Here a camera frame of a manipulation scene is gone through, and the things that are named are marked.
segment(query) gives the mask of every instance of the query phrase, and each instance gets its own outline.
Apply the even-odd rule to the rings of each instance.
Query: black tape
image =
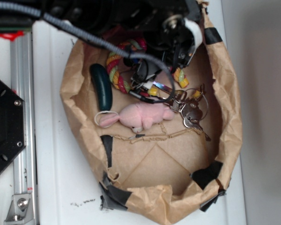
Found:
[[[217,199],[220,197],[220,196],[223,196],[226,194],[226,190],[219,190],[219,194],[215,197],[213,197],[212,199],[208,200],[207,202],[203,203],[200,205],[200,210],[203,211],[203,212],[206,212],[209,207],[212,205],[212,203],[216,203]]]
[[[112,152],[113,137],[109,136],[109,135],[103,135],[103,136],[101,136],[101,140],[102,140],[103,145],[105,147],[108,167],[112,167],[112,154],[111,154],[111,152]]]
[[[191,178],[203,190],[212,180],[216,179],[221,171],[223,163],[214,161],[209,167],[202,170],[197,170],[191,174]]]
[[[113,186],[106,173],[104,173],[102,182],[107,188],[105,189],[103,185],[99,183],[105,201],[103,206],[108,209],[127,210],[125,205],[132,192],[123,191]]]
[[[223,41],[219,32],[214,27],[205,28],[204,35],[207,45],[212,45]]]
[[[104,189],[102,184],[100,184],[100,189],[101,189],[101,192],[102,192],[102,196],[101,196],[101,200],[102,200],[101,209],[107,208],[107,209],[111,209],[111,210],[127,211],[128,208],[126,206],[123,206],[123,205],[119,204],[118,202],[113,200],[113,198],[111,198],[108,195],[108,191]]]

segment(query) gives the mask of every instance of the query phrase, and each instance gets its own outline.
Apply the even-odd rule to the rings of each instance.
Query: colorful braided rope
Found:
[[[126,40],[118,45],[118,48],[125,49],[126,46],[130,46],[131,51],[137,51],[137,50],[147,50],[147,44],[146,41],[141,37],[136,37],[134,39]],[[122,59],[122,56],[117,55],[115,52],[110,52],[106,61],[106,70],[109,75],[109,80],[113,84],[113,86],[120,90],[121,92],[127,94],[129,93],[131,87],[127,81],[123,79],[123,77],[120,75],[120,72],[118,71],[118,64],[120,60]],[[173,73],[174,80],[179,83],[181,88],[185,88],[188,86],[189,82],[184,74],[184,71],[180,68],[177,68],[175,73]],[[152,90],[149,90],[148,92],[150,95],[156,95],[157,90],[152,88]]]
[[[126,40],[118,45],[118,48],[125,49],[127,45],[130,45],[131,51],[137,50],[147,50],[147,44],[145,40],[141,37],[137,37],[134,39]],[[120,90],[121,92],[127,94],[129,93],[131,87],[127,81],[123,79],[118,71],[118,64],[122,56],[117,55],[115,52],[111,52],[108,55],[108,59],[106,61],[106,70],[109,74],[109,79],[112,82],[113,86]]]

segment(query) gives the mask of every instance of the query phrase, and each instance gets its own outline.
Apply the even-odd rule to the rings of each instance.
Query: keys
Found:
[[[172,92],[172,88],[169,88],[168,86],[165,86],[164,84],[153,82],[153,84],[158,87],[160,90],[163,90],[164,92],[170,94]],[[173,99],[167,103],[167,105],[170,106],[170,109],[176,112],[180,112],[180,108],[182,106],[182,103],[185,102],[187,97],[187,92],[185,90],[176,90],[174,92]]]
[[[172,92],[172,89],[164,84],[155,81],[153,84],[168,94]],[[201,87],[200,91],[196,90],[191,97],[187,98],[187,92],[185,90],[176,90],[172,100],[166,103],[170,106],[171,110],[181,114],[184,126],[187,128],[195,128],[202,132],[204,131],[200,125],[200,121],[202,120],[203,112],[199,109],[199,101],[202,99],[203,92],[204,86]],[[208,142],[211,141],[211,138],[206,133],[204,134],[205,140]]]
[[[203,116],[203,112],[200,109],[198,108],[194,109],[184,117],[183,124],[187,128],[195,128],[204,132],[203,127],[201,127],[200,125],[200,120],[202,119],[202,116]],[[211,138],[205,132],[204,134],[205,134],[205,140],[208,142],[211,141]]]

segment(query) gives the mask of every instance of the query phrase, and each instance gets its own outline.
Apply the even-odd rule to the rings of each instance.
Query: pink plush toy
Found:
[[[164,104],[149,104],[138,102],[125,107],[119,114],[108,114],[102,116],[99,126],[106,128],[118,120],[133,132],[139,133],[143,129],[147,130],[155,123],[162,120],[172,120],[175,113]]]

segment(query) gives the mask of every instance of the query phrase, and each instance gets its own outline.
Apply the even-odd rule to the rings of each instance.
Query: red part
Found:
[[[124,80],[121,76],[118,76],[118,87],[120,88],[121,92],[123,92],[124,94],[128,94],[124,86]]]
[[[17,37],[24,36],[23,31],[18,31],[16,33],[0,33],[0,38],[8,39],[14,41]]]
[[[118,45],[118,48],[124,50],[124,49],[126,48],[126,46],[125,46],[125,45],[122,45],[122,44],[119,44],[119,45]]]
[[[142,49],[144,49],[145,51],[147,50],[147,43],[146,43],[145,39],[143,39],[142,37],[136,37],[135,40],[137,43],[139,43],[139,45],[142,47]]]
[[[120,62],[120,60],[114,60],[114,61],[111,61],[110,64],[107,65],[106,70],[107,70],[108,75],[111,72],[112,68],[114,68],[116,65],[118,65],[119,62]]]
[[[144,96],[144,97],[149,97],[150,95],[148,93],[145,93],[145,92],[140,92],[140,95]]]

